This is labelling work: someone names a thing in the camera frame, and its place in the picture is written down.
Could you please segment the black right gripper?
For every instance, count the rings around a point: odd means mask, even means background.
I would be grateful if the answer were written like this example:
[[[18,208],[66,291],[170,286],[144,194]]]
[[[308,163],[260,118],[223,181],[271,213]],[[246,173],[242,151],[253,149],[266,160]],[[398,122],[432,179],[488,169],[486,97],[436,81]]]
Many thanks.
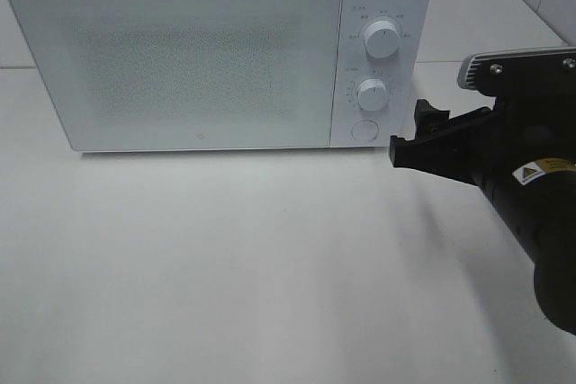
[[[498,100],[451,116],[426,99],[415,136],[391,136],[395,168],[479,186],[518,240],[575,227],[575,99]]]

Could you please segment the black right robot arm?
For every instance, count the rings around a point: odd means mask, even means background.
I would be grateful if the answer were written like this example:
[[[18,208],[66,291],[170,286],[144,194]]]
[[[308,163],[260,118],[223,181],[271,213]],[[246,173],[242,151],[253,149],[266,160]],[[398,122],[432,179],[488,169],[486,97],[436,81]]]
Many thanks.
[[[575,105],[498,99],[459,116],[416,102],[415,137],[391,137],[397,168],[478,187],[534,264],[538,306],[575,331]]]

